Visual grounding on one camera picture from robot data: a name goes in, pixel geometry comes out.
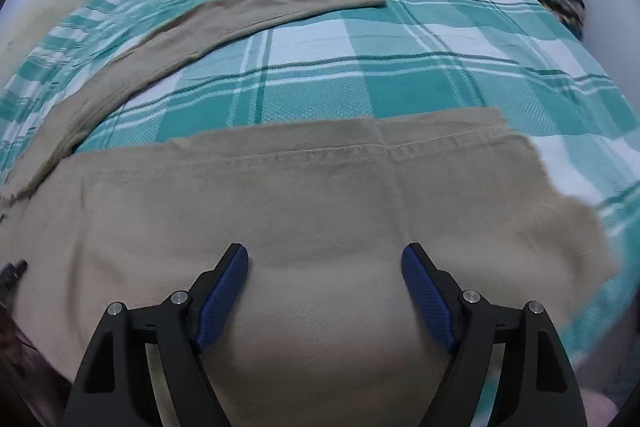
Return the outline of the teal plaid bed cover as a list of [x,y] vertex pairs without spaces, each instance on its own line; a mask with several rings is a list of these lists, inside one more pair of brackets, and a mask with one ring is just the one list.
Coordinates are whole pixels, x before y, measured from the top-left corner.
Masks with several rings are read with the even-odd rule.
[[[3,187],[44,118],[108,63],[199,5],[89,0],[54,25],[1,95]],[[116,108],[77,152],[190,131],[497,109],[533,144],[551,185],[602,227],[615,273],[559,329],[581,362],[639,284],[639,116],[602,66],[536,0],[383,0],[263,29],[171,72]]]

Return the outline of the beige khaki pants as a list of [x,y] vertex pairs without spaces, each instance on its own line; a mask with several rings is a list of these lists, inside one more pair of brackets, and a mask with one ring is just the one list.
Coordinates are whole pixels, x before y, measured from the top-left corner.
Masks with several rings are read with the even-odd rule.
[[494,108],[75,148],[128,98],[221,44],[382,2],[206,2],[50,110],[3,187],[1,257],[28,261],[17,322],[60,373],[76,374],[109,303],[157,303],[240,243],[248,280],[205,359],[232,421],[413,425],[447,355],[402,280],[407,244],[494,303],[540,300],[558,325],[612,277],[596,216],[555,190]]

